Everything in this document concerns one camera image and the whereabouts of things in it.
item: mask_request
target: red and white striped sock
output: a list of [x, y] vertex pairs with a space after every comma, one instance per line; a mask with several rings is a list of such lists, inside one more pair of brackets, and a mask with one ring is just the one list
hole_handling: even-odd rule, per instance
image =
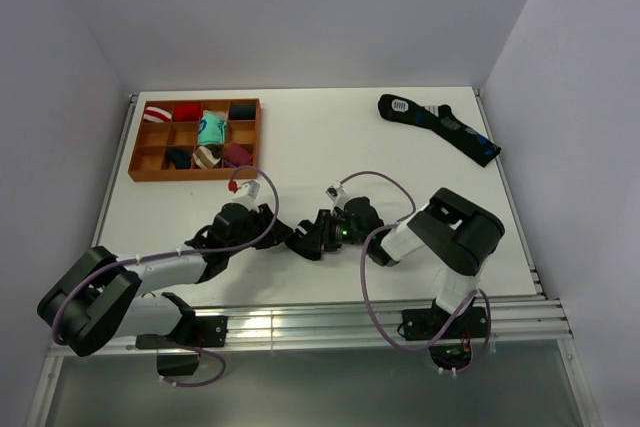
[[171, 114], [159, 107], [147, 107], [142, 118], [148, 122], [171, 122]]

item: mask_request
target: metal frame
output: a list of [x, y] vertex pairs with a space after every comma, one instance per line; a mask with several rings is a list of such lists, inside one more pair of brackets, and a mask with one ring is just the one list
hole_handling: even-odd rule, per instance
[[63, 357], [48, 356], [45, 359], [38, 387], [31, 402], [26, 427], [44, 427], [47, 423], [63, 361]]
[[585, 375], [584, 370], [582, 369], [582, 364], [578, 359], [573, 339], [558, 340], [558, 348], [562, 355], [562, 361], [567, 372], [567, 378], [569, 379], [569, 385], [571, 386], [573, 397], [576, 399], [582, 424], [585, 427], [602, 426], [602, 419], [600, 418], [595, 399], [591, 393], [591, 389], [589, 388], [587, 376]]
[[[402, 310], [428, 307], [423, 302], [381, 302], [374, 304], [385, 330], [402, 341], [396, 328]], [[199, 308], [198, 316], [229, 317], [226, 344], [219, 352], [255, 350], [345, 349], [386, 346], [371, 323], [363, 304], [301, 305], [272, 309]], [[491, 301], [493, 341], [571, 339], [564, 309], [559, 300]], [[136, 350], [134, 337], [109, 342], [93, 355], [156, 355], [155, 350]], [[181, 349], [161, 349], [163, 353]], [[75, 356], [69, 347], [53, 344], [50, 356]]]
[[[493, 140], [478, 89], [474, 89], [474, 94], [487, 134]], [[137, 98], [137, 95], [130, 97], [127, 116], [92, 245], [98, 243], [102, 233]], [[499, 157], [496, 162], [525, 256], [531, 268], [531, 275], [536, 283], [537, 295], [491, 299], [494, 332], [492, 351], [495, 352], [498, 341], [557, 340], [584, 425], [599, 426], [601, 423], [586, 383], [586, 377], [575, 355], [573, 335], [564, 309], [559, 300], [550, 301], [544, 295]], [[430, 303], [430, 300], [379, 302], [374, 304], [374, 309], [386, 330], [392, 336], [396, 336], [396, 327], [401, 322], [403, 309], [426, 307]], [[198, 316], [227, 315], [229, 317], [227, 343], [224, 349], [218, 349], [222, 352], [364, 348], [386, 345], [372, 325], [361, 303], [272, 306], [259, 309], [251, 307], [197, 308], [196, 314]], [[109, 342], [94, 355], [156, 355], [156, 352], [155, 350], [136, 350], [134, 338], [121, 338]], [[163, 349], [161, 352], [178, 353], [184, 351]], [[27, 421], [29, 427], [45, 426], [64, 358], [72, 355], [75, 354], [68, 347], [50, 344], [29, 413]]]

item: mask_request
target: white sticker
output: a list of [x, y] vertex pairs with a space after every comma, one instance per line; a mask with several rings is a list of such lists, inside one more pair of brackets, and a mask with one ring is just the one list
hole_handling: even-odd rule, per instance
[[406, 103], [404, 100], [396, 99], [393, 102], [391, 102], [391, 108], [396, 112], [406, 112], [407, 110], [409, 110], [409, 104]]

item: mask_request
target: cable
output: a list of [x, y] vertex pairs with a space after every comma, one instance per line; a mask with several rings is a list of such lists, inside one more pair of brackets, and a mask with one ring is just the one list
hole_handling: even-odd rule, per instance
[[449, 329], [449, 327], [455, 321], [455, 319], [458, 317], [458, 314], [460, 314], [460, 312], [463, 310], [463, 308], [465, 308], [474, 299], [474, 297], [478, 293], [480, 293], [480, 295], [484, 298], [484, 301], [485, 301], [485, 304], [486, 304], [486, 308], [487, 308], [487, 333], [485, 335], [484, 343], [482, 344], [482, 347], [480, 348], [480, 351], [478, 352], [478, 355], [473, 357], [473, 359], [471, 360], [469, 365], [467, 365], [466, 367], [464, 367], [462, 369], [458, 369], [458, 372], [463, 372], [463, 371], [469, 369], [475, 363], [475, 361], [477, 359], [479, 359], [484, 354], [484, 352], [485, 352], [485, 350], [487, 348], [487, 345], [489, 343], [489, 340], [491, 338], [491, 306], [489, 305], [489, 298], [487, 297], [487, 295], [485, 294], [485, 292], [483, 290], [476, 289], [473, 292], [471, 292], [467, 297], [465, 297], [462, 300], [462, 302], [460, 302], [460, 305], [458, 305], [458, 307], [456, 307], [456, 309], [451, 313], [451, 315], [449, 316], [447, 321], [440, 328], [440, 330], [436, 333], [436, 335], [431, 340], [429, 340], [425, 345], [423, 345], [421, 347], [409, 348], [409, 347], [406, 347], [406, 346], [403, 346], [403, 345], [399, 344], [384, 330], [384, 327], [382, 326], [382, 324], [380, 323], [380, 321], [376, 317], [376, 314], [375, 314], [375, 312], [373, 310], [373, 306], [371, 304], [371, 299], [369, 298], [369, 292], [368, 292], [368, 289], [367, 289], [367, 279], [366, 279], [367, 251], [369, 250], [369, 244], [371, 243], [371, 240], [377, 234], [379, 234], [380, 232], [391, 230], [394, 227], [396, 227], [398, 225], [398, 223], [400, 223], [403, 220], [408, 219], [409, 217], [411, 217], [413, 214], [415, 214], [417, 208], [416, 208], [416, 203], [414, 202], [413, 198], [411, 197], [411, 194], [402, 185], [400, 185], [397, 181], [395, 181], [391, 177], [389, 177], [389, 176], [387, 176], [385, 174], [382, 174], [380, 172], [370, 171], [370, 170], [363, 170], [363, 171], [356, 172], [356, 173], [353, 173], [351, 175], [348, 175], [347, 177], [342, 179], [340, 181], [340, 183], [344, 184], [347, 181], [353, 179], [354, 177], [358, 177], [358, 176], [361, 176], [361, 175], [375, 175], [377, 177], [382, 177], [383, 179], [388, 180], [393, 185], [398, 187], [398, 189], [403, 194], [405, 194], [405, 196], [409, 199], [409, 202], [411, 203], [411, 212], [409, 214], [407, 214], [407, 215], [405, 215], [403, 217], [400, 217], [392, 225], [384, 225], [382, 227], [378, 227], [377, 229], [375, 229], [373, 232], [371, 232], [367, 236], [367, 238], [364, 241], [364, 245], [362, 246], [362, 253], [360, 255], [360, 287], [362, 288], [362, 297], [364, 299], [364, 304], [365, 304], [365, 307], [367, 309], [367, 313], [369, 314], [369, 318], [371, 318], [371, 321], [373, 322], [373, 325], [378, 330], [378, 332], [380, 333], [382, 338], [384, 340], [386, 340], [389, 345], [391, 345], [391, 346], [395, 347], [396, 349], [398, 349], [400, 351], [403, 351], [403, 352], [409, 352], [409, 353], [424, 352], [425, 350], [428, 350], [429, 347], [434, 346], [442, 338], [442, 336]]
[[[255, 239], [249, 241], [249, 242], [245, 242], [244, 244], [240, 244], [240, 245], [236, 245], [236, 246], [232, 246], [232, 247], [221, 247], [218, 249], [198, 249], [198, 250], [185, 250], [181, 253], [178, 253], [177, 251], [173, 250], [170, 252], [162, 252], [159, 254], [150, 254], [150, 255], [145, 255], [142, 257], [135, 257], [135, 258], [131, 258], [131, 259], [125, 259], [125, 260], [120, 260], [118, 262], [112, 262], [111, 264], [107, 264], [104, 267], [99, 268], [98, 270], [96, 270], [95, 272], [93, 272], [92, 274], [88, 275], [82, 282], [80, 282], [67, 296], [67, 298], [64, 300], [64, 302], [62, 302], [62, 304], [60, 305], [60, 307], [58, 308], [58, 311], [56, 312], [56, 316], [53, 319], [53, 322], [51, 323], [51, 335], [53, 338], [53, 341], [58, 344], [58, 345], [66, 345], [64, 343], [64, 341], [60, 338], [59, 335], [59, 330], [60, 330], [60, 324], [62, 322], [62, 316], [64, 315], [65, 311], [67, 310], [67, 308], [69, 307], [69, 304], [71, 304], [71, 301], [73, 301], [73, 299], [80, 293], [82, 292], [82, 290], [84, 288], [86, 288], [88, 285], [90, 285], [95, 279], [97, 279], [98, 277], [100, 277], [101, 275], [103, 275], [104, 273], [115, 269], [117, 267], [126, 267], [128, 265], [134, 265], [137, 264], [139, 262], [154, 262], [157, 260], [165, 260], [165, 259], [172, 259], [174, 257], [178, 257], [180, 255], [196, 255], [196, 254], [220, 254], [220, 253], [224, 253], [224, 252], [235, 252], [237, 250], [243, 250], [246, 249], [248, 247], [251, 247], [254, 244], [257, 244], [258, 242], [260, 242], [262, 239], [264, 239], [269, 232], [271, 231], [271, 229], [273, 228], [273, 226], [276, 224], [276, 221], [278, 220], [278, 213], [280, 212], [280, 197], [278, 196], [278, 190], [276, 189], [275, 184], [273, 183], [273, 181], [269, 178], [269, 176], [267, 174], [265, 174], [261, 169], [257, 168], [257, 167], [253, 167], [250, 165], [243, 165], [240, 167], [237, 167], [233, 173], [231, 174], [231, 178], [229, 179], [229, 182], [231, 183], [236, 175], [241, 171], [241, 170], [253, 170], [255, 172], [257, 172], [258, 174], [260, 174], [264, 180], [267, 181], [267, 184], [269, 184], [269, 187], [271, 187], [271, 191], [273, 192], [273, 197], [274, 197], [274, 201], [275, 201], [275, 206], [274, 206], [274, 212], [273, 212], [273, 218], [271, 219], [271, 222], [269, 222], [269, 225], [267, 226], [267, 228], [264, 230], [264, 232], [262, 232], [259, 236], [257, 236]], [[192, 352], [198, 352], [204, 355], [208, 355], [209, 357], [213, 357], [217, 360], [220, 361], [220, 363], [222, 364], [222, 367], [220, 369], [220, 372], [218, 374], [216, 374], [214, 377], [212, 377], [209, 380], [203, 381], [203, 382], [194, 382], [194, 383], [187, 383], [187, 382], [176, 382], [173, 379], [169, 379], [169, 378], [165, 378], [164, 380], [170, 384], [175, 384], [178, 385], [180, 387], [200, 387], [203, 385], [208, 385], [211, 384], [213, 382], [215, 382], [216, 380], [218, 380], [222, 374], [224, 374], [224, 371], [226, 369], [226, 362], [224, 361], [224, 359], [222, 358], [222, 356], [220, 354], [214, 353], [214, 352], [210, 352], [204, 349], [198, 349], [197, 347], [188, 347], [188, 346], [183, 346], [183, 345], [179, 345], [179, 344], [175, 344], [172, 343], [168, 340], [162, 339], [165, 343], [174, 345], [177, 348], [180, 349], [184, 349], [184, 350], [191, 350]]]
[[420, 347], [409, 348], [396, 342], [384, 330], [384, 327], [376, 317], [376, 314], [373, 311], [373, 306], [371, 304], [371, 299], [369, 298], [369, 292], [367, 290], [367, 278], [366, 278], [367, 250], [369, 249], [369, 244], [371, 243], [371, 239], [373, 239], [373, 237], [376, 234], [380, 232], [384, 232], [385, 230], [390, 230], [393, 227], [395, 227], [395, 224], [384, 225], [382, 227], [378, 227], [373, 232], [371, 232], [367, 236], [366, 240], [364, 241], [364, 245], [362, 246], [362, 254], [360, 255], [360, 287], [362, 288], [362, 297], [364, 298], [364, 305], [367, 309], [367, 313], [369, 314], [369, 317], [371, 318], [371, 321], [373, 322], [373, 325], [376, 327], [376, 329], [378, 330], [382, 338], [386, 340], [388, 344], [395, 347], [396, 349], [401, 350], [403, 352], [409, 352], [409, 353], [424, 352], [425, 350], [428, 350], [429, 347], [434, 346], [436, 342], [438, 342], [442, 338], [444, 333], [447, 331], [447, 329], [449, 329], [449, 327], [454, 322], [454, 320], [458, 317], [458, 314], [463, 310], [463, 308], [465, 308], [469, 304], [469, 302], [473, 300], [473, 298], [476, 296], [477, 293], [480, 293], [480, 295], [482, 295], [487, 305], [487, 335], [485, 336], [484, 344], [482, 345], [482, 348], [480, 349], [478, 356], [474, 358], [474, 360], [472, 360], [467, 367], [464, 368], [464, 370], [468, 369], [473, 364], [475, 359], [477, 359], [484, 353], [487, 347], [487, 344], [489, 343], [489, 339], [491, 337], [491, 311], [489, 306], [489, 298], [487, 297], [487, 295], [484, 293], [483, 290], [481, 289], [474, 290], [467, 297], [465, 297], [464, 300], [460, 302], [460, 305], [458, 305], [458, 307], [456, 307], [456, 309], [451, 313], [451, 315], [449, 316], [447, 321], [444, 323], [444, 325], [440, 328], [438, 333], [431, 340], [429, 340], [425, 345]]
[[210, 379], [203, 380], [202, 382], [178, 382], [177, 380], [174, 380], [171, 377], [161, 377], [162, 380], [167, 382], [168, 384], [171, 384], [175, 387], [188, 387], [188, 388], [204, 387], [205, 385], [213, 384], [216, 380], [220, 379], [224, 375], [225, 371], [227, 370], [227, 361], [224, 360], [224, 357], [222, 357], [217, 352], [206, 350], [201, 347], [189, 347], [186, 345], [176, 344], [175, 342], [171, 342], [170, 340], [165, 339], [161, 335], [158, 335], [157, 339], [163, 344], [169, 345], [171, 347], [175, 347], [176, 349], [190, 350], [191, 352], [200, 354], [200, 357], [202, 357], [203, 355], [208, 355], [209, 357], [212, 357], [216, 359], [218, 362], [220, 362], [220, 370], [216, 375], [214, 375]]

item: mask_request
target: sock label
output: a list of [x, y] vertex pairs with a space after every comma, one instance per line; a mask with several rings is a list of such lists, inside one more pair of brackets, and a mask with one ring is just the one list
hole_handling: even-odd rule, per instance
[[442, 119], [440, 121], [440, 123], [442, 125], [444, 125], [449, 130], [458, 130], [460, 128], [460, 124], [459, 123], [457, 123], [455, 120], [451, 120], [451, 119], [449, 119], [447, 117]]
[[404, 100], [395, 99], [393, 102], [391, 102], [391, 108], [396, 112], [406, 112], [407, 110], [409, 110], [409, 104]]

